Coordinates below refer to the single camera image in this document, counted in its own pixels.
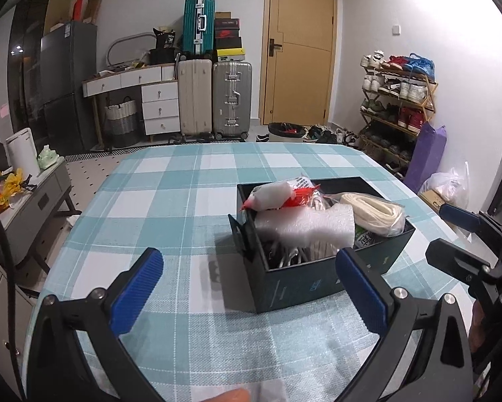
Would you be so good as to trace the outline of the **person's left hand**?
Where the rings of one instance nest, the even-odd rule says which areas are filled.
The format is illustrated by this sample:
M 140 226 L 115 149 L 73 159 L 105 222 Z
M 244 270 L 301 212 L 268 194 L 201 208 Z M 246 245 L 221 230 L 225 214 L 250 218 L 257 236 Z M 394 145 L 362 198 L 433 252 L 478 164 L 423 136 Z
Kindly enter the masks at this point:
M 205 402 L 250 402 L 251 395 L 245 388 L 235 388 L 207 399 Z

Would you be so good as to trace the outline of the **person's right hand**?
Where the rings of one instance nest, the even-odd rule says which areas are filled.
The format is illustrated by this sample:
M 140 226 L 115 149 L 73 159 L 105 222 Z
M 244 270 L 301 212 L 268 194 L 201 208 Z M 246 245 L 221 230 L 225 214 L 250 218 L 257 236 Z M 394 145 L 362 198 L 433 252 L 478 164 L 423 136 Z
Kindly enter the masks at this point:
M 498 347 L 501 334 L 502 331 L 496 329 L 485 316 L 482 304 L 474 301 L 468 337 L 474 373 L 480 374 L 488 366 Z

